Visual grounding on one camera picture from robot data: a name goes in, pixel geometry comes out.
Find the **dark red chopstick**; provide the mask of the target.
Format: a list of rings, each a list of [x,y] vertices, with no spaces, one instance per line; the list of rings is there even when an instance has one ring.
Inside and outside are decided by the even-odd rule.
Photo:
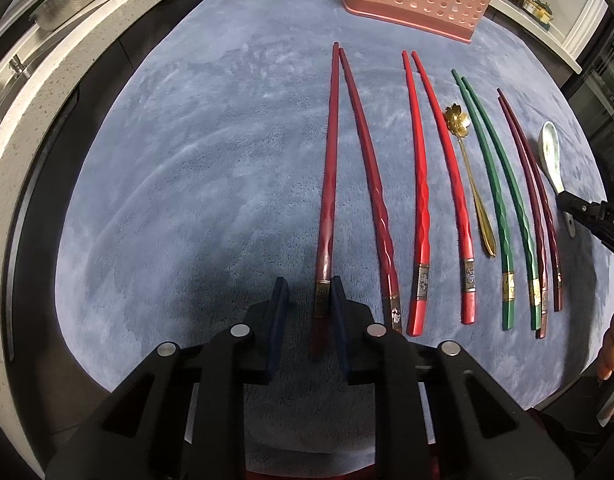
[[[362,159],[365,164],[375,242],[377,243],[377,258],[379,258],[385,323],[391,326],[392,330],[401,334],[403,333],[403,315],[401,315],[395,249],[391,231],[389,230],[389,217],[383,196],[380,168],[377,164],[377,156],[375,156],[369,125],[367,118],[365,118],[365,111],[363,110],[353,71],[343,48],[339,49],[339,59],[343,67],[351,109],[355,116]]]
[[[320,360],[328,348],[329,293],[333,266],[337,139],[339,138],[339,43],[332,47],[327,138],[319,216],[315,300],[311,317],[309,356]]]

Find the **seasoning jar rack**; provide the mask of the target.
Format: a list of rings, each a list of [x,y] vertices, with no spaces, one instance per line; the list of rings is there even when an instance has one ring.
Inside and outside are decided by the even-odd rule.
[[[550,29],[554,14],[552,14],[548,3],[542,2],[542,0],[523,0],[522,9],[530,14],[542,28]]]

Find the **maroon chopstick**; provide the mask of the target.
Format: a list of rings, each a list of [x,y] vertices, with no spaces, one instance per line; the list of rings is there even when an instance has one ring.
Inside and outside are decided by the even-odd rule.
[[[554,311],[560,312],[563,310],[561,260],[557,242],[556,227],[554,226],[554,218],[552,218],[551,208],[545,190],[545,185],[542,183],[542,178],[539,174],[536,158],[530,148],[530,144],[528,143],[528,137],[524,133],[519,119],[516,118],[516,113],[513,112],[513,109],[507,97],[505,96],[505,93],[502,92],[500,88],[497,89],[497,92],[498,96],[502,96],[509,104],[513,122],[519,129],[523,146],[525,148],[526,154],[528,154],[528,160],[530,161],[531,168],[533,170],[539,205],[540,207],[542,207],[542,231],[544,231],[544,240],[546,247],[547,274],[548,269],[551,269],[552,276],[552,305],[554,306]]]
[[[530,198],[531,212],[534,223],[534,234],[536,244],[536,259],[539,273],[539,307],[540,307],[540,323],[539,329],[535,332],[537,339],[545,339],[547,335],[547,321],[548,321],[548,308],[546,304],[547,290],[548,290],[548,274],[546,263],[546,247],[544,240],[544,231],[542,231],[542,207],[539,205],[538,195],[536,191],[535,179],[533,170],[531,168],[530,161],[528,160],[528,154],[526,154],[523,146],[520,132],[516,124],[513,122],[512,113],[509,108],[509,104],[502,97],[498,96],[498,101],[501,106],[501,110],[504,112],[507,119],[508,126],[510,128],[514,144],[516,144],[516,151],[518,151],[520,163],[522,165],[525,177],[525,185],[528,189],[528,197]]]

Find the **bright red chopstick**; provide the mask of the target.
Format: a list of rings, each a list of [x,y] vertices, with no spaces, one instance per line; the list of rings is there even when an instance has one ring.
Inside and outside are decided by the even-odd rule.
[[[450,191],[453,208],[455,208],[456,227],[458,233],[461,284],[461,323],[464,325],[472,325],[475,323],[476,315],[476,285],[474,245],[466,194],[464,194],[464,186],[462,185],[456,154],[451,145],[449,130],[446,126],[445,118],[443,112],[441,111],[441,107],[439,106],[436,93],[431,81],[429,80],[429,76],[427,76],[426,70],[418,53],[412,51],[411,56],[421,77],[427,99],[429,100],[429,106],[431,107],[436,122],[439,140],[441,141],[441,148],[443,149],[445,165],[449,175]]]
[[[403,58],[410,105],[415,198],[413,277],[407,335],[418,337],[423,334],[427,296],[429,296],[429,262],[431,261],[431,248],[429,248],[429,185],[427,184],[427,163],[422,117],[410,54],[403,50],[401,57]]]

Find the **gold flower spoon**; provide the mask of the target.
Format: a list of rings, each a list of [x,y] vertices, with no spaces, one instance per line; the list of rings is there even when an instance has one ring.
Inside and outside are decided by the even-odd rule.
[[[474,174],[471,167],[470,157],[467,150],[466,139],[469,135],[469,127],[471,125],[471,119],[467,112],[464,112],[458,103],[453,103],[449,107],[445,108],[444,119],[447,129],[453,136],[456,136],[459,144],[459,148],[464,159],[464,166],[466,166],[468,180],[472,192],[476,218],[478,218],[478,231],[480,231],[483,248],[486,255],[490,258],[495,258],[497,254],[496,240],[494,237],[494,231],[490,224],[490,217],[488,217],[482,196],[478,192],[478,186],[475,183]]]

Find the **grey-blue plush mat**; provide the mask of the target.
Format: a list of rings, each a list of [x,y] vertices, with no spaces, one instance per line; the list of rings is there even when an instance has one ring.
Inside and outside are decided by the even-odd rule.
[[[158,344],[208,341],[269,297],[292,307],[281,363],[245,398],[247,466],[325,477],[374,460],[373,391],[309,360],[331,53],[349,59],[380,167],[400,293],[412,284],[414,158],[403,51],[441,106],[468,78],[510,159],[504,94],[528,139],[559,133],[566,188],[606,196],[568,101],[490,21],[470,44],[348,13],[342,0],[204,0],[147,55],[96,135],[66,214],[55,281],[70,352],[107,390]]]

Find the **stainless steel sink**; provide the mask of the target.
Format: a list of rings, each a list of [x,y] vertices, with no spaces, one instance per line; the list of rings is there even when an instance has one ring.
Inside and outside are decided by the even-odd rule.
[[[53,32],[32,25],[28,32],[22,35],[22,39],[4,55],[0,62],[0,122],[17,93],[43,60],[89,14],[89,11],[82,11]]]

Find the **green chopstick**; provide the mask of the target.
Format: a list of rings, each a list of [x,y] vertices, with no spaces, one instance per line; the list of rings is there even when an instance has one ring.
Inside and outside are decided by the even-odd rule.
[[[466,87],[472,102],[478,110],[478,114],[480,114],[483,119],[487,132],[490,134],[490,139],[492,139],[494,149],[508,184],[513,207],[516,211],[516,219],[518,219],[519,222],[524,250],[526,277],[528,278],[528,297],[530,297],[531,306],[531,329],[534,330],[535,333],[538,333],[539,330],[542,329],[542,292],[540,291],[539,267],[536,244],[532,234],[530,220],[528,220],[528,215],[525,211],[525,203],[520,191],[520,186],[518,180],[516,180],[516,174],[513,171],[511,162],[508,159],[507,151],[498,136],[498,132],[490,119],[490,115],[486,112],[480,98],[467,78],[462,76],[460,80],[464,84],[464,87]]]
[[[461,93],[464,104],[467,105],[468,114],[473,125],[478,145],[480,146],[483,159],[485,162],[485,171],[487,174],[488,183],[490,184],[490,193],[492,193],[494,201],[494,211],[496,214],[497,230],[498,230],[498,252],[501,265],[501,311],[502,311],[502,329],[512,330],[514,322],[516,322],[516,297],[514,297],[514,260],[510,243],[510,229],[507,219],[507,209],[504,198],[502,197],[502,188],[498,171],[494,162],[494,156],[490,149],[490,144],[486,139],[484,120],[475,106],[475,99],[470,96],[467,89],[467,84],[462,81],[458,70],[451,70],[453,79]]]

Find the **black-framed glass door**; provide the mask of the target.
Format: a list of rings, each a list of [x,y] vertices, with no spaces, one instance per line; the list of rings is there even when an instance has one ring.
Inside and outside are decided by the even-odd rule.
[[[614,15],[600,25],[577,59],[582,71],[562,86],[601,174],[608,200],[614,203]]]

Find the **white ceramic spoon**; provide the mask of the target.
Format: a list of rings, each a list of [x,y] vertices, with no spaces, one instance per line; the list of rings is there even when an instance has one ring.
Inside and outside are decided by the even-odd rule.
[[[545,122],[539,132],[538,155],[540,165],[546,174],[554,193],[559,195],[565,191],[561,176],[560,142],[556,126],[552,122]]]

